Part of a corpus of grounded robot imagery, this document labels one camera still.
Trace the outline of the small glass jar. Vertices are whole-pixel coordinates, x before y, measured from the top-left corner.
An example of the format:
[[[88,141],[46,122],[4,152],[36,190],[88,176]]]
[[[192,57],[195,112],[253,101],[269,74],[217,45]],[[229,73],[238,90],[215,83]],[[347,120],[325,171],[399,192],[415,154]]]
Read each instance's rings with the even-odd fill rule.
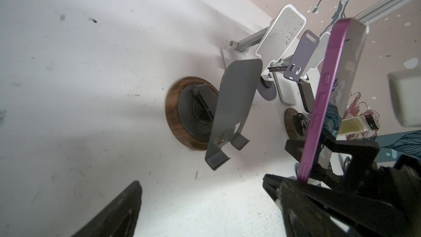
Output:
[[[366,114],[342,120],[338,135],[348,136],[378,129],[379,124],[375,117],[372,114]]]

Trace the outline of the round wooden phone stand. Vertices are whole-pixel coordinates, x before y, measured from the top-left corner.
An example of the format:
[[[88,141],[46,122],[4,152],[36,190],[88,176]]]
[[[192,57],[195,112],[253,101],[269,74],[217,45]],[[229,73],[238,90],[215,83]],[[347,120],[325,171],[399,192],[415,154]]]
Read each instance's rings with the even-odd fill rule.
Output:
[[[299,113],[294,108],[288,108],[284,113],[284,123],[289,139],[304,140],[307,137],[310,115],[314,108],[315,97],[310,83],[300,80],[298,88],[305,114]]]

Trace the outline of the white phone stand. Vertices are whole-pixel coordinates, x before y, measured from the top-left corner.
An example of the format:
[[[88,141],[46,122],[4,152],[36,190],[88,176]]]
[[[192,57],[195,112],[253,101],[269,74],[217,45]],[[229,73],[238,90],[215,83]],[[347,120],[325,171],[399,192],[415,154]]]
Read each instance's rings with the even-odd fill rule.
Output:
[[[221,52],[228,67],[237,60],[260,59],[261,77],[269,79],[269,67],[279,62],[297,39],[306,24],[306,18],[292,4],[285,5],[270,26],[240,41],[230,41]]]
[[[313,54],[310,60],[307,62],[305,69],[302,69],[300,72],[301,80],[307,81],[308,72],[311,70],[316,70],[319,64],[324,60],[330,35],[330,32],[326,32],[320,37],[319,45],[313,51]],[[291,46],[288,47],[286,54],[284,54],[281,58],[283,63],[288,64],[290,62],[299,46],[299,42],[300,40],[296,38]],[[285,79],[283,72],[273,72],[273,77],[277,91],[280,95],[281,102],[288,105],[297,105],[297,95],[295,95],[295,93],[298,93],[298,87],[293,85],[294,82],[292,80]]]

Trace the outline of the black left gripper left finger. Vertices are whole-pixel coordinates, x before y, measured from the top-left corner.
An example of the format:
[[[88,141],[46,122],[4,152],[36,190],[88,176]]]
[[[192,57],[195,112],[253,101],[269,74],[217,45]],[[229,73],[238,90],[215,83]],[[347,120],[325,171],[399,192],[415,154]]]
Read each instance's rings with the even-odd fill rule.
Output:
[[[141,209],[142,187],[133,181],[75,237],[133,237]]]

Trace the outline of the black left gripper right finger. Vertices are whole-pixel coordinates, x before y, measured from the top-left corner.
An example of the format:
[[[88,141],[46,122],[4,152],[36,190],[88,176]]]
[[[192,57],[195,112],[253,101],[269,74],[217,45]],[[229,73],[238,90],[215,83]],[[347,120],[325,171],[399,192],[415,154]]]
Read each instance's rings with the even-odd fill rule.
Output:
[[[281,184],[277,190],[288,237],[331,237],[332,222],[303,194]]]

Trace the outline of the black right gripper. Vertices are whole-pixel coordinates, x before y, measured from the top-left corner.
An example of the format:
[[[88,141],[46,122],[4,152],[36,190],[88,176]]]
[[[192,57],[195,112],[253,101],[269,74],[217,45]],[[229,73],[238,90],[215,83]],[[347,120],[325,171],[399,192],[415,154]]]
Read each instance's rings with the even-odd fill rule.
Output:
[[[281,184],[303,194],[332,222],[331,237],[418,237],[421,234],[421,162],[407,155],[393,167],[377,167],[380,151],[373,140],[340,140],[322,136],[316,156],[328,149],[338,154],[343,174],[337,175],[315,160],[309,179],[332,190],[286,177],[266,174],[263,188],[280,207]]]

